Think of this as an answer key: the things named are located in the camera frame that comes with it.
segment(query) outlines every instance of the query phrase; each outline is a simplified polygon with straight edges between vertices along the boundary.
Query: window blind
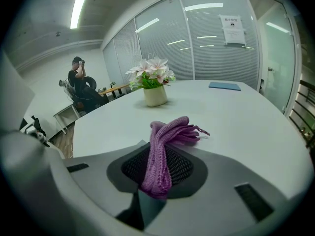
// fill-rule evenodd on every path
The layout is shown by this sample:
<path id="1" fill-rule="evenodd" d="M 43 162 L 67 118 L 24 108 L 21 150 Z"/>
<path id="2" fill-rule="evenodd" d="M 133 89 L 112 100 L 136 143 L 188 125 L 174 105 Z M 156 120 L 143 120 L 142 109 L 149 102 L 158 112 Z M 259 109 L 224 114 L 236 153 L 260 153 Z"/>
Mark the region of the window blind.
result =
<path id="1" fill-rule="evenodd" d="M 118 64 L 125 84 L 132 74 L 126 74 L 132 67 L 138 66 L 141 57 L 134 20 L 127 23 L 114 37 Z"/>
<path id="2" fill-rule="evenodd" d="M 182 0 L 191 34 L 196 80 L 244 82 L 257 88 L 258 40 L 246 0 Z M 227 44 L 219 15 L 240 16 L 247 46 Z"/>
<path id="3" fill-rule="evenodd" d="M 111 40 L 103 50 L 107 73 L 111 82 L 116 82 L 118 86 L 123 85 L 124 81 L 119 69 L 114 42 Z"/>
<path id="4" fill-rule="evenodd" d="M 177 80 L 192 80 L 189 35 L 179 0 L 163 0 L 135 17 L 142 57 L 168 59 Z"/>

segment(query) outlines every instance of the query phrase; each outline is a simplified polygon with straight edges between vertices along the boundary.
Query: purple drawstring bag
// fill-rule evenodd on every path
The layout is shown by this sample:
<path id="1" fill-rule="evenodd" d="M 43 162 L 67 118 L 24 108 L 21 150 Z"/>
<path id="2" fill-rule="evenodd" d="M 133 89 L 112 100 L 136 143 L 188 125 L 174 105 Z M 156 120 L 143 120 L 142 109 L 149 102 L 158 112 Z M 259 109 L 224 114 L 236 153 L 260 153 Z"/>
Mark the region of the purple drawstring bag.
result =
<path id="1" fill-rule="evenodd" d="M 150 154 L 146 175 L 140 189 L 153 198 L 166 199 L 168 190 L 172 187 L 172 179 L 166 161 L 165 144 L 184 145 L 186 142 L 196 143 L 200 140 L 199 133 L 210 135 L 198 126 L 189 125 L 187 116 L 179 117 L 165 124 L 153 121 L 150 136 Z"/>

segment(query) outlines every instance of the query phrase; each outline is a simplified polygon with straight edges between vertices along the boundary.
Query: person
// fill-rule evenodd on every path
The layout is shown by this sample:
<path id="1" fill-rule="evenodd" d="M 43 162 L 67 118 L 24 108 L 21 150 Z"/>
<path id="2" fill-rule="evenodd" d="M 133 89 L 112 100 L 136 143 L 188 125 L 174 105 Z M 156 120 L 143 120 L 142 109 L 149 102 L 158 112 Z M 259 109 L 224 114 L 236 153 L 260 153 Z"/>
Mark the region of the person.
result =
<path id="1" fill-rule="evenodd" d="M 85 76 L 85 61 L 80 57 L 75 57 L 72 61 L 72 68 L 68 73 L 68 81 L 75 89 L 75 96 L 82 100 L 86 112 L 89 113 L 96 109 L 97 104 L 103 106 L 108 101 L 93 88 L 86 85 Z"/>

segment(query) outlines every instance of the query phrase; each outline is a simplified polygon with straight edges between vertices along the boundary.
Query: wooden floor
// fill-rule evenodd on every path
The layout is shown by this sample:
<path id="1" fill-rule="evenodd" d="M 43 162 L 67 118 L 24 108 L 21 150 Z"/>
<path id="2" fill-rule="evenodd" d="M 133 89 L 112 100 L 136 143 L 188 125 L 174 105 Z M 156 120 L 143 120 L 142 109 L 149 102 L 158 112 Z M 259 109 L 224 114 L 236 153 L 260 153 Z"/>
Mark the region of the wooden floor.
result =
<path id="1" fill-rule="evenodd" d="M 74 124 L 67 129 L 66 134 L 62 132 L 53 139 L 50 139 L 50 142 L 63 152 L 65 158 L 73 156 L 73 133 Z"/>

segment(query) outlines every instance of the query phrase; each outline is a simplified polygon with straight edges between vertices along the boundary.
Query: blue folder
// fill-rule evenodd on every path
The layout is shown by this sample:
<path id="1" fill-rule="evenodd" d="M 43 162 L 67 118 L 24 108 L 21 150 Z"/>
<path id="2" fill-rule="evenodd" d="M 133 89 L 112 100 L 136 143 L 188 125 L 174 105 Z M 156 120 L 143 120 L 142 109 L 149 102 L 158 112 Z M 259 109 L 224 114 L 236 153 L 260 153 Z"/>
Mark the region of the blue folder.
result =
<path id="1" fill-rule="evenodd" d="M 229 90 L 241 91 L 240 87 L 237 84 L 233 84 L 233 83 L 210 82 L 209 87 L 214 88 L 214 89 L 229 89 Z"/>

